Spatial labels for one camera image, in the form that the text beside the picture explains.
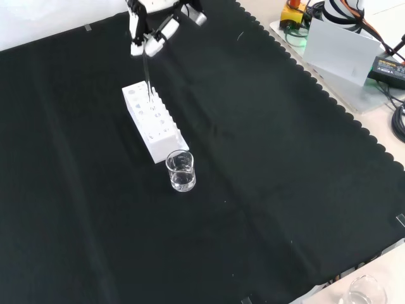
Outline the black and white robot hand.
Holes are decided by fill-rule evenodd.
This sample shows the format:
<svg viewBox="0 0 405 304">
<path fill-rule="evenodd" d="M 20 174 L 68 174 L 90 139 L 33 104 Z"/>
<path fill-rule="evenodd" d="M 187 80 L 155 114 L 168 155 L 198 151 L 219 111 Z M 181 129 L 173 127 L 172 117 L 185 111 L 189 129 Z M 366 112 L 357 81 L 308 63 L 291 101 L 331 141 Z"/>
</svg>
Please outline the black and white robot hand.
<svg viewBox="0 0 405 304">
<path fill-rule="evenodd" d="M 127 1 L 127 7 L 133 57 L 145 54 L 152 58 L 160 52 L 180 26 L 179 13 L 198 26 L 207 20 L 200 1 Z M 163 15 L 164 20 L 157 29 L 150 29 L 147 19 L 154 15 Z"/>
</svg>

